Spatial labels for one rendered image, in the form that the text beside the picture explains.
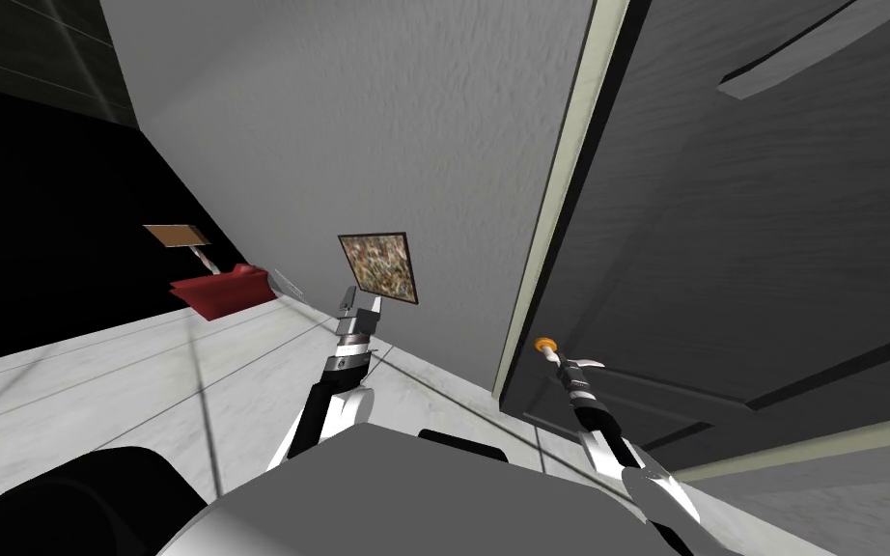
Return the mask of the speckled framed wall picture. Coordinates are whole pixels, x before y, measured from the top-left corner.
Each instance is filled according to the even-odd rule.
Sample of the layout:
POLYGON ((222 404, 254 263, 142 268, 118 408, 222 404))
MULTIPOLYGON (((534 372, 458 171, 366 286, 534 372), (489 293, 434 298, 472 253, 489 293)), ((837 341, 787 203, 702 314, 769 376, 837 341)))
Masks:
POLYGON ((361 291, 419 303, 406 233, 339 235, 338 240, 361 291))

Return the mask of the brown shade lamp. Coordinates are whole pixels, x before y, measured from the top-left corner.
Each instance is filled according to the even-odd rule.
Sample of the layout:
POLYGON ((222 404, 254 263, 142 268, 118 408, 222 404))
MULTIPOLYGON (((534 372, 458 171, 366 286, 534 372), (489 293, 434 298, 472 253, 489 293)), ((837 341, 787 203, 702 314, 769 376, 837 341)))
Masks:
POLYGON ((206 236, 194 225, 146 225, 144 227, 165 247, 186 247, 213 274, 221 274, 221 270, 211 262, 201 250, 210 245, 206 236))

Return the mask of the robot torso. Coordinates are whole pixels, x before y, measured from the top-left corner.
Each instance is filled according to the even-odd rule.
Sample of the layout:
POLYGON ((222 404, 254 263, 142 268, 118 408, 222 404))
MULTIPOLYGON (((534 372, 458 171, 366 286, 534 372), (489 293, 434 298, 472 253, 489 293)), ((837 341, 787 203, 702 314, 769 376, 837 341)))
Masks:
POLYGON ((691 556, 605 492, 360 424, 193 517, 158 556, 691 556))

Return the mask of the dark grey door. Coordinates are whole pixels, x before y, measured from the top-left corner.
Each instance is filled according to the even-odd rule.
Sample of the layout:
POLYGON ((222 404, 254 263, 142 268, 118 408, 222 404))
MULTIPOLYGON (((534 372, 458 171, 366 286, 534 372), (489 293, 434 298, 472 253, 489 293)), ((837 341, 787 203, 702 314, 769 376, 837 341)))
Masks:
POLYGON ((551 337, 673 470, 890 421, 890 0, 637 0, 501 410, 551 337))

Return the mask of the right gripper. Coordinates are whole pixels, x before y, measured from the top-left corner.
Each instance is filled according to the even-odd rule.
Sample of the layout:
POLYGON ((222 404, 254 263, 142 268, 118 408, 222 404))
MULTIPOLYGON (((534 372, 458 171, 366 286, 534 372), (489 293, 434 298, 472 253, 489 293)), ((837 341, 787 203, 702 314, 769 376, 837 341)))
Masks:
POLYGON ((591 359, 578 359, 577 364, 569 360, 560 352, 552 350, 549 360, 557 365, 558 379, 569 394, 571 399, 594 400, 590 383, 585 379, 581 368, 601 368, 605 365, 591 359))

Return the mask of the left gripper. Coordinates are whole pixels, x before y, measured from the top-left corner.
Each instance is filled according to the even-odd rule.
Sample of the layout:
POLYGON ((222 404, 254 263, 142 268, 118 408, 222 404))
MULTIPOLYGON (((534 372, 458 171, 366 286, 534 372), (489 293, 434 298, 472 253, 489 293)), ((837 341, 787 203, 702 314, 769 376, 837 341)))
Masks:
POLYGON ((381 296, 375 296, 370 307, 355 308, 358 288, 347 288, 343 302, 339 306, 338 325, 335 334, 345 336, 372 336, 375 334, 375 317, 381 315, 381 296))

